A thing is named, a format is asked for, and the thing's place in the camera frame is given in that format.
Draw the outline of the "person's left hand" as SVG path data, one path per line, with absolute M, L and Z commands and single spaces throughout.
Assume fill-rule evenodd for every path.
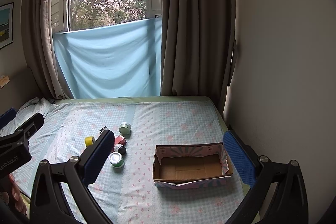
M 26 215 L 27 213 L 27 206 L 21 197 L 21 192 L 18 185 L 15 182 L 14 176 L 9 174 L 6 176 L 5 181 L 9 182 L 10 190 L 8 192 L 1 192 L 1 198 L 5 202 L 5 204 L 9 204 L 10 199 L 14 199 L 14 205 L 17 211 Z

